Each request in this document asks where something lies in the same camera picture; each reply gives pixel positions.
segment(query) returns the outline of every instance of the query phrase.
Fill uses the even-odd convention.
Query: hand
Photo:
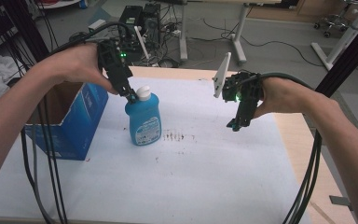
[[[262,86],[263,103],[256,109],[255,118],[271,112],[307,114],[311,101],[324,97],[292,80],[279,77],[263,79]]]
[[[102,86],[107,91],[117,94],[110,81],[98,68],[97,45],[81,44],[58,52],[38,64],[46,69],[59,72],[57,83],[89,82]]]

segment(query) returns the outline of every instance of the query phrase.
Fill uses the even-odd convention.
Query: white bottle cap
[[[150,87],[143,86],[136,91],[136,94],[138,95],[140,101],[147,101],[151,96]]]

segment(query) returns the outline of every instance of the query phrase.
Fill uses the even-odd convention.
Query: white paper sheet
[[[87,159],[58,161],[70,220],[283,222],[298,184],[272,115],[234,133],[226,125],[238,104],[215,99],[211,80],[132,77],[131,85],[149,85],[159,97],[163,135],[152,145],[134,146],[126,100],[111,95]],[[47,156],[37,152],[42,202],[57,219]],[[0,217],[42,218],[20,140],[0,172]],[[307,215],[301,223],[310,223]]]

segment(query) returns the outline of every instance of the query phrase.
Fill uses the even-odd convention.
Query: right arm
[[[264,102],[255,118],[270,112],[308,116],[328,147],[358,218],[358,129],[336,101],[291,80],[266,78],[263,90]]]

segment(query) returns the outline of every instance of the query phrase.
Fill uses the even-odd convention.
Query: bottle label
[[[136,130],[135,140],[138,145],[152,143],[159,139],[160,127],[157,117],[153,117]]]

